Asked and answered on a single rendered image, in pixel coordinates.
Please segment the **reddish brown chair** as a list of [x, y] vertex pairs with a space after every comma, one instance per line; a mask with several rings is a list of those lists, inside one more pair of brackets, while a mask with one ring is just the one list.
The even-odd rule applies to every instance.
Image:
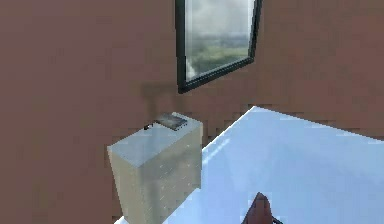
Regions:
[[284, 224], [272, 215], [268, 198], [258, 192], [241, 224]]

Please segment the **dark grey laptop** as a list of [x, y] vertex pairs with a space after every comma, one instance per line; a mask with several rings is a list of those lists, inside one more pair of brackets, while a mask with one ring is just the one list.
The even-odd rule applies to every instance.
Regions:
[[155, 122], [174, 131], [179, 130], [182, 126], [187, 124], [186, 119], [180, 118], [171, 113], [165, 113], [158, 116], [155, 119]]

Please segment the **cream chest of drawers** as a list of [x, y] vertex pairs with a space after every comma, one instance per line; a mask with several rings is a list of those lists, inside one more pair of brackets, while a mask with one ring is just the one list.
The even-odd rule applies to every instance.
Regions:
[[187, 124], [174, 131], [154, 121], [107, 147], [128, 224], [163, 224], [201, 186], [203, 123], [171, 114]]

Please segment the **black framed window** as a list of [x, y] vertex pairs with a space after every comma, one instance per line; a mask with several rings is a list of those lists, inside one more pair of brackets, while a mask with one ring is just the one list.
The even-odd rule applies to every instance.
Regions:
[[175, 0], [180, 94], [255, 61], [262, 6], [263, 0]]

